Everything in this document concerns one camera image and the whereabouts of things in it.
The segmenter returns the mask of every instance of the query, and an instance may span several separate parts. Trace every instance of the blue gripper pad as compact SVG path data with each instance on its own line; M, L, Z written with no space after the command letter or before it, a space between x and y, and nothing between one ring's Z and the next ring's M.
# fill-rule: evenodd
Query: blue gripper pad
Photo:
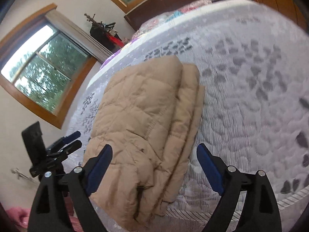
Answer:
M224 192L222 175L218 171L216 165L211 160L209 154L206 152L202 144L199 144L196 151L198 162L200 163L211 188L222 195Z
M86 193L90 196L92 193L98 190L98 187L103 179L103 176L109 167L113 158L113 150L110 145L105 145L100 154L98 160L93 166L92 170L88 174L88 182L86 187Z
M63 142L64 145L70 144L71 142L73 142L74 140L79 138L80 135L81 135L80 132L76 131L76 132L72 133L71 135L64 137L62 142Z

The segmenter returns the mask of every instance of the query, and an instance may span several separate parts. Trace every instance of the window curtain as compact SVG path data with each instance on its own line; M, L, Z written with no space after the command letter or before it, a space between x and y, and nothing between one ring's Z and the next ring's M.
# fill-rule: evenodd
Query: window curtain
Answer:
M68 35L73 41L87 50L98 61L103 63L113 53L106 49L102 44L88 35L76 24L71 22L64 15L55 9L49 11L45 15L46 19L51 22L57 29Z

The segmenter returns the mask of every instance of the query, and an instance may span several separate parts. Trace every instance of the wooden headboard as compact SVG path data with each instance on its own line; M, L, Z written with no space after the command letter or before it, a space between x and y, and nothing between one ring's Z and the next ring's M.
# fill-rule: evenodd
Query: wooden headboard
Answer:
M125 19L137 31L147 20L164 12L173 11L196 0L147 0L131 10Z

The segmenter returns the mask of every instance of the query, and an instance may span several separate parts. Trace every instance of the red object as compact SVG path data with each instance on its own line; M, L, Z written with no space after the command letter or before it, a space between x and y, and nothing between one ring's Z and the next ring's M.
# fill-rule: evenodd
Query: red object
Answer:
M83 232L83 229L79 223L78 218L73 216L73 204L70 197L65 198L65 206L68 210L70 221L72 223L73 229L76 232ZM30 216L30 209L15 207L6 211L9 218L14 222L16 226L22 228L28 228L28 221Z
M124 47L124 43L121 42L118 38L115 38L114 36L112 36L109 33L106 33L106 36L108 37L109 40L111 40L114 44L117 44L119 47Z

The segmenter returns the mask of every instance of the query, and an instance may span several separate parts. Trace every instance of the beige down jacket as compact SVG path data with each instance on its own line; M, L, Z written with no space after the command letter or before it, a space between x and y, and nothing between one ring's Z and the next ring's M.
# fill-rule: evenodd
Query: beige down jacket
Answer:
M177 197L203 107L199 75L195 65L165 56L124 68L105 89L84 163L112 146L91 198L127 230L164 215Z

